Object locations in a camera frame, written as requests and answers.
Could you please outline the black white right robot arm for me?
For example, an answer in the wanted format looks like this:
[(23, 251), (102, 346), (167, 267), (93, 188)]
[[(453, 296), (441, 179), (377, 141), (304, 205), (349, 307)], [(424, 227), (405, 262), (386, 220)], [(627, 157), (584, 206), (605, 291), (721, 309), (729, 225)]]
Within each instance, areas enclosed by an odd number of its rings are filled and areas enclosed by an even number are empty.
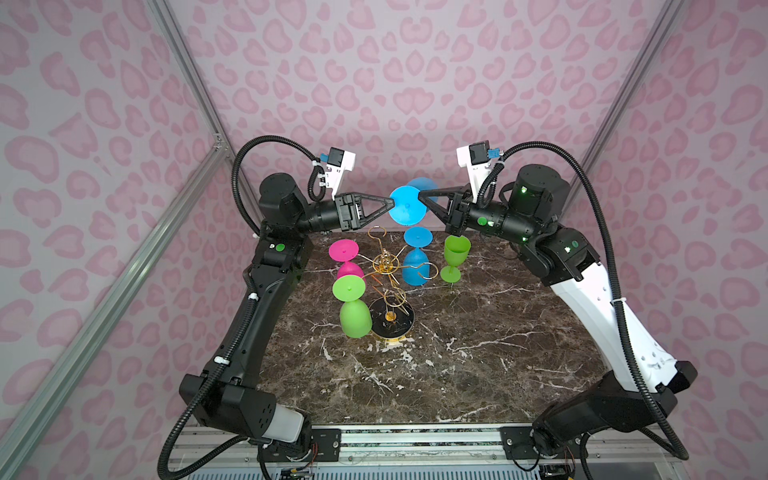
[(595, 385), (534, 420), (533, 448), (552, 457), (585, 433), (647, 432), (652, 424), (669, 432), (676, 395), (691, 386), (697, 371), (668, 353), (616, 296), (612, 275), (586, 237), (559, 223), (569, 183), (554, 169), (533, 164), (503, 190), (507, 199), (486, 206), (470, 187), (426, 190), (418, 197), (447, 232), (473, 229), (515, 246), (525, 267), (576, 315), (608, 364)]

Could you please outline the blue wine glass front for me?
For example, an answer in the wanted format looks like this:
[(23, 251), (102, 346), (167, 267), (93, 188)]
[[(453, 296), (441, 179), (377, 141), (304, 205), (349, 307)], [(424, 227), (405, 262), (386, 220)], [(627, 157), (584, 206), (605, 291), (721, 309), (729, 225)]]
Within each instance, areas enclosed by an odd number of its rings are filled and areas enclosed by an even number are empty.
[(415, 226), (420, 223), (427, 214), (427, 207), (419, 200), (418, 194), (424, 190), (434, 190), (437, 183), (427, 177), (418, 177), (405, 186), (395, 189), (390, 198), (395, 206), (389, 211), (392, 220), (405, 227)]

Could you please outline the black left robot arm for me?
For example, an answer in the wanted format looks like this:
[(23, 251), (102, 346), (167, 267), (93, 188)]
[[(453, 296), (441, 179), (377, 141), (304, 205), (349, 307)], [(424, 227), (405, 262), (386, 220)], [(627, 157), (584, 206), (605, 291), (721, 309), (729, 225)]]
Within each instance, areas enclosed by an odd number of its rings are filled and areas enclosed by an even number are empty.
[(246, 293), (230, 328), (198, 375), (188, 374), (179, 393), (187, 409), (174, 428), (190, 418), (241, 439), (305, 444), (305, 417), (259, 389), (262, 361), (274, 327), (295, 290), (313, 250), (314, 232), (359, 230), (391, 210), (388, 197), (343, 193), (308, 202), (287, 173), (268, 176), (259, 187), (264, 216), (261, 236), (243, 272)]

